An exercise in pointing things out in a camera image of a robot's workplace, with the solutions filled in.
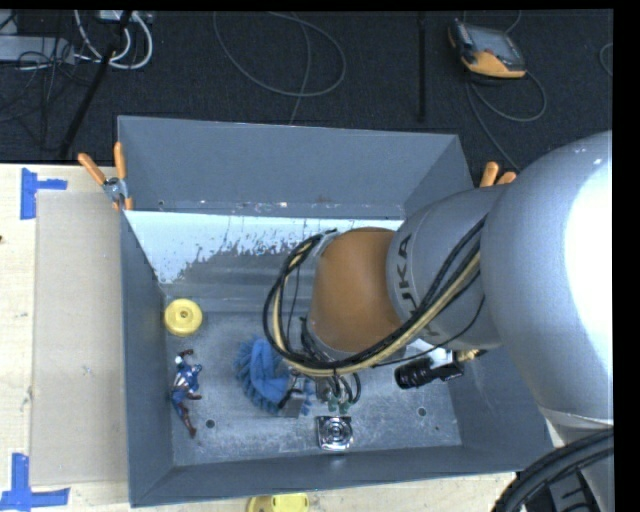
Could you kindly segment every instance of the gray bin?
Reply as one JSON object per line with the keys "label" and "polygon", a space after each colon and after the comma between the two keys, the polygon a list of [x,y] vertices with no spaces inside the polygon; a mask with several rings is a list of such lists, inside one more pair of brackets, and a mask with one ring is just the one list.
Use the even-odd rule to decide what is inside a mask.
{"label": "gray bin", "polygon": [[[317,444],[314,417],[326,406],[274,417],[234,378],[238,344],[262,335],[264,300],[293,245],[331,227],[395,229],[471,189],[457,136],[124,116],[118,139],[135,201],[121,215],[132,506],[517,471],[551,450],[503,349],[461,378],[414,390],[396,386],[391,366],[362,372],[354,444],[340,455]],[[312,278],[313,261],[294,316],[309,305]],[[204,314],[188,338],[163,325],[179,297]],[[203,365],[204,398],[189,405],[195,439],[169,401],[185,348]]]}

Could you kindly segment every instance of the yellow cylinder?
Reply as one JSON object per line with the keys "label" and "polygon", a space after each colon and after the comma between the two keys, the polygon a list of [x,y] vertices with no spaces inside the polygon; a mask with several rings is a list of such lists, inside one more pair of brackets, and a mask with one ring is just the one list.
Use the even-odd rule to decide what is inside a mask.
{"label": "yellow cylinder", "polygon": [[247,512],[307,512],[309,498],[303,493],[276,494],[251,498]]}
{"label": "yellow cylinder", "polygon": [[164,325],[171,334],[191,336],[202,325],[202,310],[189,299],[176,299],[164,310]]}

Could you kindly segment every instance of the blue cloth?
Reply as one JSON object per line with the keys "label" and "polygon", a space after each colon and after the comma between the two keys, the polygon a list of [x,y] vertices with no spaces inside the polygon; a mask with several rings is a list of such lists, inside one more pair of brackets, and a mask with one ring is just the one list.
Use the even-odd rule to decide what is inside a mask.
{"label": "blue cloth", "polygon": [[[285,397],[289,385],[290,373],[280,366],[282,356],[278,354],[264,338],[240,345],[234,361],[236,378],[242,382],[242,389],[253,405],[271,414],[278,414],[278,404]],[[309,397],[314,392],[312,381],[305,377],[304,392],[307,397],[302,408],[308,414],[311,407]]]}

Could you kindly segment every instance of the blue tape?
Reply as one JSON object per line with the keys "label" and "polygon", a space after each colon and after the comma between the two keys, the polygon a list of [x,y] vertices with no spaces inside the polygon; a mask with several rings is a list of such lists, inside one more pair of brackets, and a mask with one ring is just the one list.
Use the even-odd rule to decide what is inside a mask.
{"label": "blue tape", "polygon": [[2,491],[0,510],[30,512],[32,507],[58,507],[69,501],[69,488],[59,491],[32,492],[29,487],[29,457],[11,456],[11,490]]}
{"label": "blue tape", "polygon": [[22,194],[20,202],[20,219],[33,219],[36,216],[36,192],[39,189],[66,190],[65,180],[48,179],[38,181],[38,175],[26,167],[22,168]]}

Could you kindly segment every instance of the action figure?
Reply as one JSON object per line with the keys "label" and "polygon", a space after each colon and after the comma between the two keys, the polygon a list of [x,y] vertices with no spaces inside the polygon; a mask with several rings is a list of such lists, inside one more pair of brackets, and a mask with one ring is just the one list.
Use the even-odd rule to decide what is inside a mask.
{"label": "action figure", "polygon": [[189,409],[182,403],[185,398],[189,400],[200,400],[202,398],[202,395],[195,393],[200,387],[198,384],[198,374],[202,370],[202,365],[196,364],[191,366],[184,360],[184,356],[190,356],[192,354],[193,350],[188,349],[180,352],[175,359],[177,373],[173,387],[171,388],[171,403],[182,422],[186,425],[187,429],[189,429],[189,435],[195,437],[196,429],[189,419]]}

